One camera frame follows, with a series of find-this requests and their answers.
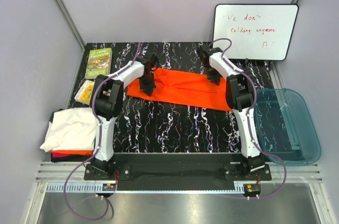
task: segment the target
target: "green book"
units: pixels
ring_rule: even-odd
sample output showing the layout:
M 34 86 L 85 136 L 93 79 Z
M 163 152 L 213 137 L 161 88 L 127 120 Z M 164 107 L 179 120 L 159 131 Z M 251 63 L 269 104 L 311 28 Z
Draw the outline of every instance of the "green book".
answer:
M 108 75 L 111 70 L 111 60 L 111 48 L 91 50 L 88 57 L 85 78 L 95 79 L 97 75 Z

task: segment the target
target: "black marble surface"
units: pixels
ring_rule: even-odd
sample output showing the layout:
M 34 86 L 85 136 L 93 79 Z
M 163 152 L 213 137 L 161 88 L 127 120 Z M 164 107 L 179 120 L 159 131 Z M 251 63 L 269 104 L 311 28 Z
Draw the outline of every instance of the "black marble surface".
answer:
M 143 43 L 142 53 L 155 52 L 162 68 L 204 73 L 196 49 L 202 42 Z M 111 73 L 131 60 L 137 43 L 88 43 L 76 78 L 69 107 L 86 106 L 74 100 L 85 82 L 89 51 L 111 47 Z M 268 61 L 249 61 L 256 88 L 273 88 Z M 114 128 L 114 151 L 118 153 L 225 153 L 240 152 L 238 125 L 232 112 L 194 106 L 153 102 L 124 96 L 123 112 Z

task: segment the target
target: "whiteboard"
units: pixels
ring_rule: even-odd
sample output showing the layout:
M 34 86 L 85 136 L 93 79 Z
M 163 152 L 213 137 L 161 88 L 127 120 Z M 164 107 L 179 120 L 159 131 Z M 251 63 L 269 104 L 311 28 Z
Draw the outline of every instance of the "whiteboard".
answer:
M 219 4 L 216 6 L 213 40 L 229 38 L 227 58 L 284 60 L 299 7 L 294 4 Z M 228 41 L 213 47 L 222 50 Z

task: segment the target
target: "whiteboard frame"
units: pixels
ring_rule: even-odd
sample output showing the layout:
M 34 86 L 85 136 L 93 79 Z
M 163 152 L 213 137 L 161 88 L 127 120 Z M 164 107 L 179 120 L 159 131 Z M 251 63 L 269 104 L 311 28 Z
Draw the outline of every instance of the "whiteboard frame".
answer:
M 285 57 L 283 59 L 273 59 L 272 58 L 272 59 L 255 59 L 255 60 L 284 61 L 286 59 L 288 50 L 290 48 L 293 31 L 295 30 L 298 13 L 299 13 L 299 5 L 298 4 L 291 4 L 291 3 L 285 3 L 285 4 L 282 4 L 282 3 L 279 3 L 279 4 L 276 4 L 276 3 L 219 3 L 219 4 L 216 5 L 216 7 L 214 9 L 213 34 L 212 34 L 213 41 L 215 40 L 214 39 L 214 31 L 215 31 L 215 28 L 216 28 L 216 11 L 217 11 L 217 7 L 219 5 L 249 5 L 249 6 L 251 6 L 251 5 L 275 5 L 275 6 L 276 5 L 281 5 L 281 6 L 296 6 L 297 7 L 296 18 L 295 18 L 295 21 L 293 23 L 292 32 L 291 32 L 291 35 L 290 35 L 290 40 L 288 42 L 288 46 L 287 46 Z

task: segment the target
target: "translucent blue container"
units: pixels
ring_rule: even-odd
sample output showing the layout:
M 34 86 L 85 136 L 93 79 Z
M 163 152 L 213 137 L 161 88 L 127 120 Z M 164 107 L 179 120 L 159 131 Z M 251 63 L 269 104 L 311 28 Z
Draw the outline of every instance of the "translucent blue container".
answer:
M 304 98 L 291 89 L 260 89 L 254 118 L 258 141 L 266 153 L 289 166 L 319 160 L 322 149 Z M 269 157 L 275 163 L 279 161 Z

